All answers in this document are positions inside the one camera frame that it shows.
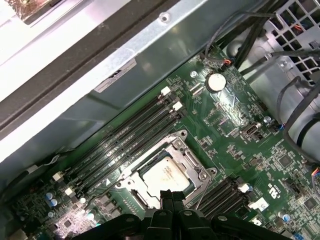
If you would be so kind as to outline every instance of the black ram slot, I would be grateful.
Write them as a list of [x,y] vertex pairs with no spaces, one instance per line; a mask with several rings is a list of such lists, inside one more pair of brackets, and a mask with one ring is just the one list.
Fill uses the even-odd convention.
[[215,196],[217,193],[219,193],[221,190],[225,189],[229,185],[229,179],[226,178],[223,182],[219,183],[214,189],[210,190],[202,199],[202,202],[200,203],[200,208],[204,206],[204,204],[207,202],[208,199],[212,199],[213,196]]
[[[140,119],[140,123],[145,123],[149,120],[152,120],[153,117],[159,113],[162,113],[165,109],[167,108],[167,106],[162,106],[162,107],[157,107],[156,110],[154,110],[152,113],[150,113],[145,119]],[[117,139],[115,142],[113,142],[110,146],[108,146],[106,149],[104,149],[102,152],[100,152],[97,156],[93,157],[88,164],[85,164],[84,166],[82,166],[80,169],[78,169],[76,172],[72,173],[71,178],[74,179],[77,176],[80,176],[81,174],[83,174],[86,170],[90,169],[91,167],[94,166],[96,160],[98,160],[99,158],[101,158],[103,155],[107,154],[108,152],[110,152],[112,149],[114,149],[117,145],[119,145],[121,143],[121,141],[125,141],[128,137],[130,137],[130,135],[132,135],[134,132],[137,132],[138,130],[140,130],[141,128],[143,128],[145,125],[144,124],[139,124],[138,128],[131,127],[131,129],[129,130],[129,132],[126,132],[125,135],[122,135],[119,139]]]
[[155,97],[150,101],[147,105],[145,105],[143,108],[141,108],[137,113],[135,113],[134,116],[129,118],[127,121],[122,123],[120,126],[118,126],[116,129],[114,129],[112,132],[108,133],[107,136],[105,136],[102,140],[100,140],[96,145],[94,145],[90,150],[88,150],[79,161],[76,162],[75,165],[72,166],[72,168],[68,168],[66,172],[69,172],[70,170],[76,169],[77,167],[80,167],[84,160],[86,160],[87,157],[89,157],[91,154],[93,154],[95,151],[97,151],[99,148],[101,148],[104,144],[108,142],[110,138],[112,138],[114,135],[120,133],[125,128],[127,128],[132,123],[136,122],[140,117],[142,117],[149,109],[154,107],[159,99]]
[[134,151],[121,160],[117,161],[114,165],[112,165],[110,168],[108,168],[107,172],[104,172],[101,177],[99,177],[97,180],[95,180],[93,183],[91,183],[89,186],[85,187],[83,190],[84,193],[87,193],[89,190],[94,188],[96,185],[98,185],[103,179],[105,179],[110,173],[115,171],[117,168],[125,164],[127,161],[129,161],[131,158],[135,157],[135,154],[137,154],[139,151],[141,151],[150,141],[150,139],[158,139],[161,138],[163,135],[167,134],[168,131],[173,127],[173,124],[176,122],[177,118],[181,118],[181,115],[177,115],[175,119],[169,121],[162,129],[156,132],[155,135],[149,136],[144,142],[140,143],[138,146],[134,148]]
[[215,192],[214,194],[210,194],[210,198],[206,201],[203,201],[202,204],[199,206],[199,209],[206,209],[208,206],[211,206],[212,203],[217,203],[227,198],[228,196],[232,195],[233,188],[230,186],[225,186],[224,188],[220,189],[220,191]]
[[132,146],[134,143],[138,142],[141,138],[143,138],[146,135],[146,132],[152,130],[156,125],[167,119],[167,117],[170,116],[170,113],[164,112],[160,114],[157,118],[153,119],[153,124],[150,124],[147,122],[147,124],[150,124],[145,131],[141,132],[137,136],[134,136],[130,141],[125,143],[123,146],[121,146],[120,149],[118,149],[110,158],[106,159],[105,161],[101,162],[94,168],[94,170],[91,170],[89,174],[85,175],[79,182],[77,182],[77,185],[83,184],[85,181],[92,178],[95,174],[97,174],[99,171],[101,171],[103,168],[108,166],[110,162],[112,162],[115,158],[117,158],[123,151],[125,151],[128,147]]
[[206,214],[205,217],[207,219],[212,219],[214,216],[217,216],[218,214],[230,214],[235,213],[241,206],[244,206],[244,201],[241,199],[238,199],[234,204],[226,207],[225,209],[216,209],[215,211]]
[[233,195],[234,195],[233,189],[228,188],[223,192],[220,192],[217,198],[210,200],[209,204],[206,204],[205,207],[199,208],[199,210],[203,212],[203,214],[205,214],[207,211],[210,211],[212,208],[222,205],[229,198],[232,198]]
[[237,183],[228,177],[204,196],[198,210],[211,219],[217,214],[235,213],[248,202],[247,196],[238,190]]
[[213,205],[212,208],[207,209],[206,211],[202,211],[205,216],[211,214],[211,213],[223,213],[226,209],[231,207],[234,203],[236,203],[239,200],[239,197],[234,194],[227,199],[224,199],[223,201],[219,202],[217,205]]

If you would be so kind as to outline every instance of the ventilation grille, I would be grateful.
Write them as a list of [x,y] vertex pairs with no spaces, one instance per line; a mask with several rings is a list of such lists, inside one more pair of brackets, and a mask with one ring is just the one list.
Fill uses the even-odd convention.
[[[289,7],[278,12],[282,23],[271,21],[276,28],[272,34],[283,50],[320,50],[320,8],[314,1],[317,0],[290,0]],[[291,57],[291,60],[305,80],[314,85],[310,75],[320,70],[320,58]]]

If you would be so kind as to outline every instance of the cable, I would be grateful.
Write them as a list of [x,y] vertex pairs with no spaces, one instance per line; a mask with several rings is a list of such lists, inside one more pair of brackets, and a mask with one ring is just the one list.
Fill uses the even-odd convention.
[[252,64],[250,67],[242,70],[240,72],[240,74],[242,76],[247,75],[249,73],[251,73],[252,71],[254,71],[255,69],[259,68],[260,66],[262,66],[265,62],[267,62],[267,58],[266,57],[262,57],[260,58],[258,61],[256,61],[254,64]]
[[[271,53],[272,58],[276,58],[280,56],[301,57],[301,58],[307,58],[307,57],[320,58],[320,50],[276,51]],[[257,68],[259,68],[260,66],[262,66],[267,61],[268,59],[264,56],[260,58],[258,61],[256,61],[254,64],[249,66],[248,68],[242,70],[240,74],[242,76],[247,75],[252,71],[256,70]]]
[[207,185],[205,186],[205,189],[203,190],[203,194],[202,194],[202,196],[200,197],[199,201],[197,202],[194,210],[198,210],[198,208],[199,208],[202,200],[204,199],[204,197],[205,197],[205,195],[206,195],[206,193],[207,193],[207,191],[208,191],[208,188],[209,188],[209,185],[210,185],[211,181],[212,181],[212,180],[208,181]]
[[[271,5],[269,12],[273,13],[273,12],[277,11],[286,2],[287,2],[287,0],[279,0],[275,4]],[[257,37],[261,33],[264,25],[266,24],[266,22],[268,20],[269,20],[269,17],[263,17],[262,19],[260,19],[257,23],[255,23],[253,25],[253,27],[251,28],[251,30],[248,34],[248,37],[245,39],[244,43],[242,44],[238,53],[236,54],[236,57],[235,57],[236,60],[234,63],[235,68],[239,69],[241,67],[241,65],[243,64],[243,62],[247,59],[247,56],[249,55],[249,52],[251,51]]]
[[316,183],[316,178],[320,176],[320,169],[319,167],[317,167],[313,173],[311,174],[311,181],[312,181],[312,187],[313,187],[313,190],[315,192],[315,194],[320,198],[320,193],[317,189],[317,183]]
[[289,119],[286,122],[285,128],[283,130],[283,138],[287,141],[287,143],[299,154],[305,157],[306,160],[312,163],[317,163],[318,160],[309,155],[307,152],[302,150],[297,144],[293,141],[293,139],[289,135],[289,130],[297,121],[297,119],[301,116],[301,114],[307,109],[307,107],[311,104],[311,102],[318,96],[320,92],[320,80],[311,88],[311,90],[307,93],[305,98],[298,104],[298,106],[294,109]]
[[313,118],[302,128],[298,139],[296,140],[296,144],[301,148],[304,142],[306,134],[309,130],[316,124],[320,122],[320,113],[316,113]]
[[18,185],[23,179],[25,179],[26,176],[30,175],[31,173],[35,172],[36,170],[38,170],[39,168],[41,168],[42,166],[49,166],[51,164],[54,164],[57,162],[57,160],[59,159],[60,154],[54,156],[52,158],[52,160],[49,163],[46,164],[42,164],[40,166],[37,165],[32,165],[31,167],[29,167],[28,169],[24,170],[23,172],[21,172],[17,177],[15,177],[0,193],[0,206],[2,205],[3,201],[5,201],[5,197],[7,192],[14,188],[16,185]]
[[279,124],[283,124],[283,121],[280,118],[280,112],[281,112],[281,103],[284,98],[284,95],[290,87],[294,86],[298,82],[299,79],[301,80],[300,76],[296,76],[294,79],[292,79],[292,81],[290,81],[284,88],[281,89],[281,91],[278,95],[278,98],[276,100],[276,116],[275,116],[275,118],[277,119]]
[[299,50],[299,51],[276,51],[271,53],[272,57],[288,56],[288,57],[313,57],[320,58],[320,50]]
[[238,15],[254,15],[255,17],[262,17],[265,18],[265,14],[260,14],[258,12],[247,12],[247,11],[236,11],[234,12],[231,16],[229,16],[224,23],[218,28],[218,30],[213,34],[213,36],[211,37],[210,41],[207,43],[205,51],[204,51],[204,55],[205,58],[209,59],[210,61],[213,62],[223,62],[223,60],[219,59],[219,58],[211,58],[209,57],[209,50],[211,45],[216,41],[216,39],[219,37],[221,31],[225,28],[225,26],[230,22],[230,20],[232,20],[234,17],[238,16]]
[[[257,13],[265,13],[268,12],[270,7],[270,3],[267,2],[264,4],[260,9],[257,10]],[[216,44],[221,48],[224,49],[229,43],[231,43],[236,37],[241,35],[245,30],[250,28],[255,22],[257,21],[256,17],[248,17],[244,21],[242,21],[239,25],[234,27],[231,31],[221,37]]]

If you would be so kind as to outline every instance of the cpu socket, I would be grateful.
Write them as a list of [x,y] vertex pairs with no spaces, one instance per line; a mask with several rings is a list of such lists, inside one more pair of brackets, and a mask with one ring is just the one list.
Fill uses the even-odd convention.
[[116,188],[131,191],[143,208],[160,208],[160,191],[184,192],[187,205],[201,194],[215,177],[185,143],[188,132],[181,130],[165,136],[118,178]]

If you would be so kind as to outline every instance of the motherboard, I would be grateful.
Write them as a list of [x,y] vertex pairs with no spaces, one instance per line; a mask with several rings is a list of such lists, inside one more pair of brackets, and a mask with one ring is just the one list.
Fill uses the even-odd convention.
[[[214,47],[211,58],[224,59]],[[143,219],[160,191],[297,240],[320,239],[306,161],[232,66],[196,55],[12,201],[23,231],[64,239],[124,213]]]

